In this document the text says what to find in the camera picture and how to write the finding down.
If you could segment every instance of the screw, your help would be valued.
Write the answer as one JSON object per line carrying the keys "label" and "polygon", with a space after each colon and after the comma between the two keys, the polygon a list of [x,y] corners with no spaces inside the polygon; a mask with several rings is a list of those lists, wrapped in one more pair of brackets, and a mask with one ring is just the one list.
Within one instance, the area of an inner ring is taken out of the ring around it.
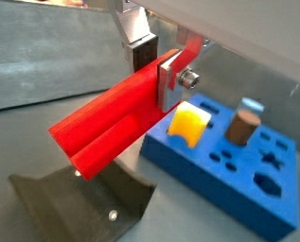
{"label": "screw", "polygon": [[208,38],[204,39],[204,46],[209,44],[210,40]]}
{"label": "screw", "polygon": [[77,170],[75,173],[74,173],[74,175],[75,175],[77,177],[81,177],[81,172]]}
{"label": "screw", "polygon": [[178,84],[186,89],[194,89],[198,84],[198,74],[190,68],[186,68],[178,78]]}
{"label": "screw", "polygon": [[115,221],[117,217],[118,217],[117,210],[111,210],[110,213],[109,213],[109,220]]}

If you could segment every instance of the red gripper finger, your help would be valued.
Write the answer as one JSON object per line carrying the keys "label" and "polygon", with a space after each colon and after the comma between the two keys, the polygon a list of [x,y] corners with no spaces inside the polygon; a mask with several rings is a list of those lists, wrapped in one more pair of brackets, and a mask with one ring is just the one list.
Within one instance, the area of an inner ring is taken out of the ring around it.
{"label": "red gripper finger", "polygon": [[176,52],[169,51],[50,127],[86,180],[167,114],[157,107],[157,65]]}

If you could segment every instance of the dark angled bracket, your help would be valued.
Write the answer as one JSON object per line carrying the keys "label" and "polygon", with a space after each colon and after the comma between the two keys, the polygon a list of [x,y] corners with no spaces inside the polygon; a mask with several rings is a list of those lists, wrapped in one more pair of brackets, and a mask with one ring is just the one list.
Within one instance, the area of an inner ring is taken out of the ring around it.
{"label": "dark angled bracket", "polygon": [[157,45],[158,37],[153,35],[153,37],[146,42],[130,44],[127,46],[130,49],[129,51],[131,52],[130,60],[133,61],[134,72],[141,70],[157,59]]}
{"label": "dark angled bracket", "polygon": [[69,166],[39,180],[11,175],[46,241],[114,241],[142,218],[155,184],[114,161],[85,181]]}

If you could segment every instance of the bolt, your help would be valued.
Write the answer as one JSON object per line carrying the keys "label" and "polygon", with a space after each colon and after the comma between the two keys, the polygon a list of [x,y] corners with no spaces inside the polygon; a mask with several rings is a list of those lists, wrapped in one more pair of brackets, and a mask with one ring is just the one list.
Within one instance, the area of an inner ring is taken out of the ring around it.
{"label": "bolt", "polygon": [[178,84],[186,89],[194,89],[198,84],[198,75],[190,68],[186,68],[178,78]]}

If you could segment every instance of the hexagonal hole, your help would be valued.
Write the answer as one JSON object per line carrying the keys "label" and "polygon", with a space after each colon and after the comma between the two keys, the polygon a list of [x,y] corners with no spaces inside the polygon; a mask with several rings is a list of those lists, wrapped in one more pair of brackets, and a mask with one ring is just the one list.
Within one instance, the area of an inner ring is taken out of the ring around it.
{"label": "hexagonal hole", "polygon": [[256,173],[253,180],[257,186],[268,195],[275,196],[277,198],[281,197],[281,193],[283,193],[281,186],[268,175],[262,173]]}

